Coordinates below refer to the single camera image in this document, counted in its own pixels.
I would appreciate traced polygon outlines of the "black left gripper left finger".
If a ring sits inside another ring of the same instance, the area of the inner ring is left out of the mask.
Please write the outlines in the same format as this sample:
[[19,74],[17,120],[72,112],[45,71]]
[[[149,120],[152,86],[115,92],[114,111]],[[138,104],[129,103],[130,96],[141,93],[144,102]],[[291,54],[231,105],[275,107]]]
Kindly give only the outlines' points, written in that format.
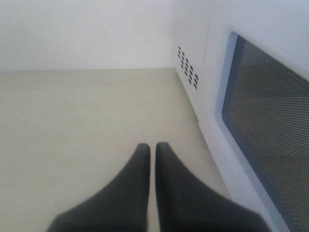
[[49,232],[145,232],[150,190],[150,147],[138,144],[129,161],[102,190],[59,214]]

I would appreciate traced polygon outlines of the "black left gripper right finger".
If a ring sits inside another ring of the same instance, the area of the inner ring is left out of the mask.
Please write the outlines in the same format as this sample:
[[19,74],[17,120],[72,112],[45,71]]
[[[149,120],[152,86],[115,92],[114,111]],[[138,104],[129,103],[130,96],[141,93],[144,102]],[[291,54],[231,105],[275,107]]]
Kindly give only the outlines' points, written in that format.
[[267,232],[257,213],[200,181],[167,142],[155,151],[155,191],[162,232]]

